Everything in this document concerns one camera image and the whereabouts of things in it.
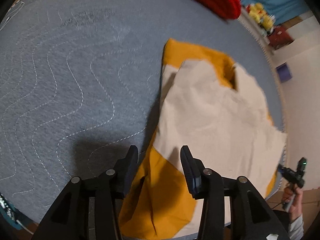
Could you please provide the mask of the person's right hand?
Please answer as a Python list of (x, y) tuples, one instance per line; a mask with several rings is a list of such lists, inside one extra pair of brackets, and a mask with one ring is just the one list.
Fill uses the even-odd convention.
[(293, 223), (297, 218), (303, 214), (302, 200), (303, 200), (303, 190), (297, 186), (297, 184), (292, 187), (288, 186), (284, 189), (282, 196), (282, 202), (292, 204), (289, 208), (289, 220)]

